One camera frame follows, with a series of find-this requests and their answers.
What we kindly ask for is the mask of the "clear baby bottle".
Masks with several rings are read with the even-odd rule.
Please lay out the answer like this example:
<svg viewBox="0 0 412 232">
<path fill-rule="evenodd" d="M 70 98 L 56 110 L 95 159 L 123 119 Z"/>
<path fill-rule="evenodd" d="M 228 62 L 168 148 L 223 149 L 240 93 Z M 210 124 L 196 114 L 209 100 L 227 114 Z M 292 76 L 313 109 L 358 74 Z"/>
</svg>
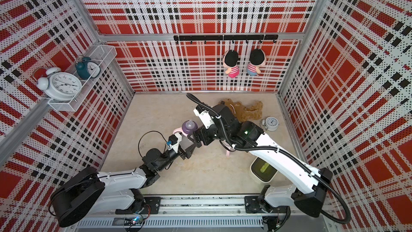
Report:
<svg viewBox="0 0 412 232">
<path fill-rule="evenodd" d="M 195 145 L 195 142 L 193 142 L 189 137 L 185 136 L 184 134 L 182 135 L 182 140 L 180 142 L 180 146 L 182 149 L 187 149 L 188 147 Z"/>
</svg>

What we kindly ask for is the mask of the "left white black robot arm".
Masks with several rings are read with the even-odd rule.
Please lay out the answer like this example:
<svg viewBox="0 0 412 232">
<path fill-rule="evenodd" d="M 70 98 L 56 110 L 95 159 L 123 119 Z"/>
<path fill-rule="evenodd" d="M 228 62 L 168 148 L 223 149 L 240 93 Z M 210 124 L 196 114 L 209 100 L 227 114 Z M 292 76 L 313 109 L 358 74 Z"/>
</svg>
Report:
<svg viewBox="0 0 412 232">
<path fill-rule="evenodd" d="M 118 214 L 133 214 L 143 208 L 141 188 L 147 188 L 159 178 L 159 172 L 178 157 L 189 159 L 195 149 L 170 149 L 161 153 L 157 148 L 147 152 L 143 164 L 120 172 L 98 172 L 87 167 L 60 186 L 50 197 L 50 205 L 60 227 L 69 227 L 88 214 L 116 210 Z"/>
</svg>

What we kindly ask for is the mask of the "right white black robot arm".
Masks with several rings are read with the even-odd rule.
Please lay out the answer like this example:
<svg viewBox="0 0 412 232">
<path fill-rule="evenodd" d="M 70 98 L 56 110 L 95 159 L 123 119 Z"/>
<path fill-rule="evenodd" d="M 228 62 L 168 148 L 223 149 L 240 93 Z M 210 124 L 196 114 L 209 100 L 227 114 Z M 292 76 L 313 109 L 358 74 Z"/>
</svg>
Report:
<svg viewBox="0 0 412 232">
<path fill-rule="evenodd" d="M 261 208 L 268 212 L 279 206 L 296 206 L 311 217 L 319 217 L 333 176 L 330 170 L 318 169 L 297 159 L 255 123 L 239 122 L 223 104 L 210 110 L 198 105 L 194 113 L 203 123 L 193 133 L 197 144 L 207 146 L 215 140 L 225 140 L 238 151 L 249 152 L 265 161 L 292 182 L 291 186 L 282 188 L 266 186 L 260 195 Z"/>
</svg>

